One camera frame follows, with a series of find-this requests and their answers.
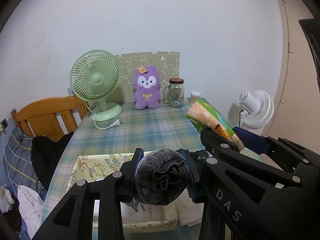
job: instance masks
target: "glass jar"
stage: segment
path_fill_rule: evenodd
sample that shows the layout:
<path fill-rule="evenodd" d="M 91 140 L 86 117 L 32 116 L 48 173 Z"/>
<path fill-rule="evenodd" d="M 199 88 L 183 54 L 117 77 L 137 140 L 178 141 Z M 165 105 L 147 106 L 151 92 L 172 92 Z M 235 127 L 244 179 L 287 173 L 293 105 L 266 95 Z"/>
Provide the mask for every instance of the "glass jar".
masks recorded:
<path fill-rule="evenodd" d="M 172 78 L 170 85 L 164 88 L 164 99 L 168 100 L 170 107 L 182 107 L 184 104 L 184 80 Z"/>

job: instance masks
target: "white cloth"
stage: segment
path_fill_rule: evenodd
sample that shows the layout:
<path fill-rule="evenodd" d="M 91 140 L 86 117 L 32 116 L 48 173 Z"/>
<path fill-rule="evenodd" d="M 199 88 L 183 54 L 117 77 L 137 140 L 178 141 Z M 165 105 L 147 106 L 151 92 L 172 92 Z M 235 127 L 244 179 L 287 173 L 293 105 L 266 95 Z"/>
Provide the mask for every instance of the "white cloth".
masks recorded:
<path fill-rule="evenodd" d="M 27 225 L 30 239 L 36 234 L 41 225 L 42 205 L 44 202 L 39 194 L 23 185 L 18 186 L 19 212 Z"/>
<path fill-rule="evenodd" d="M 11 193 L 6 189 L 7 185 L 4 184 L 0 187 L 0 210 L 2 213 L 6 213 L 12 209 L 14 200 L 11 197 Z"/>
<path fill-rule="evenodd" d="M 187 189 L 182 192 L 174 203 L 177 208 L 181 226 L 188 225 L 190 227 L 201 223 L 203 203 L 194 204 L 191 198 L 189 198 Z"/>
<path fill-rule="evenodd" d="M 94 201 L 93 209 L 93 221 L 99 220 L 99 205 L 100 200 Z M 124 203 L 121 205 L 121 217 L 123 224 L 135 224 L 149 221 L 162 221 L 165 220 L 164 208 L 162 206 L 152 206 L 149 204 L 143 204 L 145 211 L 138 205 L 139 212 L 135 212 L 134 209 Z"/>

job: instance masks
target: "fan base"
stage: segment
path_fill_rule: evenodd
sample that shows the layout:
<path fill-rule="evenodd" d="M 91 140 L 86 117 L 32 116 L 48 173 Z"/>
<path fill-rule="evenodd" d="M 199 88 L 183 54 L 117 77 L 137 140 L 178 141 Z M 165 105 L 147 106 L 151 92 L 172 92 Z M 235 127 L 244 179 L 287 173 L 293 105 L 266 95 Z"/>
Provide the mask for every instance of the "fan base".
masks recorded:
<path fill-rule="evenodd" d="M 107 111 L 101 111 L 101 107 L 100 105 L 98 105 L 93 111 L 94 112 L 98 112 L 96 114 L 94 113 L 91 113 L 91 118 L 92 120 L 95 120 L 96 118 L 96 121 L 106 121 L 106 120 L 110 120 L 114 117 L 116 117 L 118 114 L 121 113 L 122 111 L 122 107 L 117 104 L 117 103 L 106 103 L 106 106 L 107 106 Z"/>

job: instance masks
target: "wooden headboard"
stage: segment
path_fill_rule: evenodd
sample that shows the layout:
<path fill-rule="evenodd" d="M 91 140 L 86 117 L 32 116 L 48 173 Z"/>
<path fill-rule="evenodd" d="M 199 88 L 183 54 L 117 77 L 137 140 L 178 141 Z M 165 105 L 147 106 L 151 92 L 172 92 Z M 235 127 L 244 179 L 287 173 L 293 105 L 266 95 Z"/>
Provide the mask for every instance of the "wooden headboard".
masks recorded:
<path fill-rule="evenodd" d="M 45 135 L 56 142 L 64 135 L 56 113 L 60 113 L 68 132 L 74 132 L 77 124 L 72 110 L 77 109 L 82 120 L 88 112 L 86 104 L 73 96 L 47 98 L 33 102 L 19 112 L 14 109 L 11 116 L 15 125 L 27 136 Z"/>

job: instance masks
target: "power cord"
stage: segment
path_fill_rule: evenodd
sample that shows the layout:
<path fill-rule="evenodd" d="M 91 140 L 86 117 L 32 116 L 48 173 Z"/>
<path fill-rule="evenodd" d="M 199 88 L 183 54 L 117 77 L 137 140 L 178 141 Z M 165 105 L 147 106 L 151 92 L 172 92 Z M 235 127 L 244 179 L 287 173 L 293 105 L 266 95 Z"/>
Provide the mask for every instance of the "power cord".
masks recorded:
<path fill-rule="evenodd" d="M 87 104 L 85 104 L 85 105 L 87 106 L 88 110 L 89 110 L 91 113 L 94 113 L 94 114 L 95 114 L 95 115 L 94 115 L 94 125 L 96 126 L 96 128 L 98 128 L 98 129 L 100 129 L 100 130 L 106 130 L 106 129 L 109 129 L 109 128 L 112 128 L 112 127 L 121 125 L 121 124 L 123 123 L 123 122 L 122 122 L 122 119 L 117 119 L 117 121 L 115 121 L 113 124 L 111 124 L 110 126 L 108 126 L 108 127 L 106 127 L 106 128 L 98 127 L 98 126 L 97 126 L 97 113 L 98 113 L 98 111 L 97 111 L 97 112 L 94 112 L 94 111 L 92 111 L 92 110 L 89 108 L 89 106 L 88 106 Z"/>
<path fill-rule="evenodd" d="M 97 114 L 94 115 L 94 125 L 96 126 L 96 128 L 100 129 L 100 130 L 106 130 L 106 129 L 109 129 L 109 128 L 112 128 L 112 127 L 115 127 L 115 126 L 118 126 L 118 125 L 121 125 L 123 122 L 122 122 L 122 119 L 117 119 L 117 121 L 115 121 L 113 124 L 111 124 L 110 126 L 106 127 L 106 128 L 100 128 L 97 126 L 97 120 L 96 120 L 96 117 L 97 117 Z"/>
<path fill-rule="evenodd" d="M 239 112 L 239 127 L 240 127 L 241 113 L 242 113 L 243 111 L 244 111 L 244 110 L 240 110 L 240 112 Z"/>

